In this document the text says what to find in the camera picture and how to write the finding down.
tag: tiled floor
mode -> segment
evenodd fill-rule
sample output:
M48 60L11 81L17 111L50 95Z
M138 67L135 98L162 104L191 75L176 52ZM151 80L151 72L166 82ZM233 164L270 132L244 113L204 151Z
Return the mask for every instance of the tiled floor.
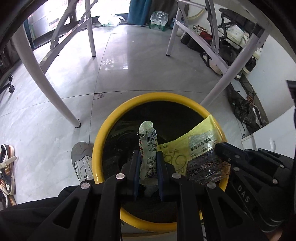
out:
M180 43L165 55L170 31L139 26L95 28L97 57L92 58L86 31L61 51L46 76L81 121L75 129L48 102L24 66L13 73L15 92L0 95L0 143L13 145L17 203L57 196L79 183L71 149L79 141L93 143L106 117L121 103L152 91L168 91L200 103L219 80L197 52ZM46 44L34 54L40 61ZM208 107L228 142L242 148L241 131L227 98Z

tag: yellow garbage bag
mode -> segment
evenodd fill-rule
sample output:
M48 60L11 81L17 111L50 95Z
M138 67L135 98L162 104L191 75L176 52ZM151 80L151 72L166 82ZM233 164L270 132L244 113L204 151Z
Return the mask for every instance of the yellow garbage bag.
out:
M213 150L222 139L213 116L209 115L178 139L158 145L158 150L163 152L166 163L174 165L176 172L185 176L188 162Z

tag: plastic wrapper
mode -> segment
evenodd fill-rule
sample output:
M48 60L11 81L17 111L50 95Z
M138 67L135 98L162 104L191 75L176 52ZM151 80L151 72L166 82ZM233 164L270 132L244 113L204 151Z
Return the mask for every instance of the plastic wrapper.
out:
M124 17L122 16L118 16L115 14L102 14L101 16L99 16L98 21L104 27L108 27L108 26L117 26L118 24L121 23L121 19L125 21Z
M174 165L177 173L205 184L219 181L227 174L228 163L214 152L215 145L222 141L222 134L209 115L185 135L159 145L158 150L163 152L165 162Z
M145 121L140 125L139 147L141 152L140 184L157 185L156 152L157 134L151 121Z

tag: white plastic bag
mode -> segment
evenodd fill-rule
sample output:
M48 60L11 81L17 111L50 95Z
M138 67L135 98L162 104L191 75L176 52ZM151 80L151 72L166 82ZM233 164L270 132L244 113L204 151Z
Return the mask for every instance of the white plastic bag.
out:
M121 23L121 19L125 21L124 17L115 14L104 14L99 16L98 21L104 27L117 26Z

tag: caster wheel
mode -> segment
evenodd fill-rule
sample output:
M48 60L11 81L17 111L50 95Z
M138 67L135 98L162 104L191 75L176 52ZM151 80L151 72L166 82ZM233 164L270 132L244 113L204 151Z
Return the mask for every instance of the caster wheel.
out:
M8 89L9 93L11 94L14 92L14 90L15 90L15 87L13 85L11 85Z

